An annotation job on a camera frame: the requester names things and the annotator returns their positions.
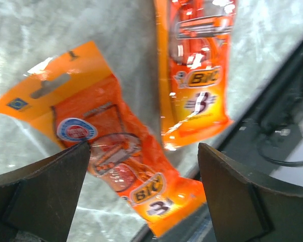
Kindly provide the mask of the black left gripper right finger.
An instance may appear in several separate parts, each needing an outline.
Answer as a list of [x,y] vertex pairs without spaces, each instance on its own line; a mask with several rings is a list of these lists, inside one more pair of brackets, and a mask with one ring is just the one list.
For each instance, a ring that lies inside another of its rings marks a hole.
[[303,241],[303,187],[200,143],[198,165],[217,241]]

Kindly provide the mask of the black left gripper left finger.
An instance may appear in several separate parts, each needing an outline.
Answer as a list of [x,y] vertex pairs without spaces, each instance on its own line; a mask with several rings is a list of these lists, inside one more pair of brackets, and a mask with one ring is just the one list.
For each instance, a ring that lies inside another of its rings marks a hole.
[[13,241],[20,231],[41,241],[66,241],[89,158],[84,141],[0,174],[0,241]]

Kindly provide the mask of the orange razor pack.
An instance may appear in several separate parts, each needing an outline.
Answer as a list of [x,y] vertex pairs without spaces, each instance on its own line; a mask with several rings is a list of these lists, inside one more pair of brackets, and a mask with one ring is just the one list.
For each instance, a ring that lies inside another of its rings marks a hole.
[[0,98],[0,113],[29,123],[61,148],[87,141],[88,172],[105,181],[161,236],[206,201],[181,177],[121,95],[96,44],[36,65]]
[[155,1],[161,137],[166,150],[220,134],[236,1]]

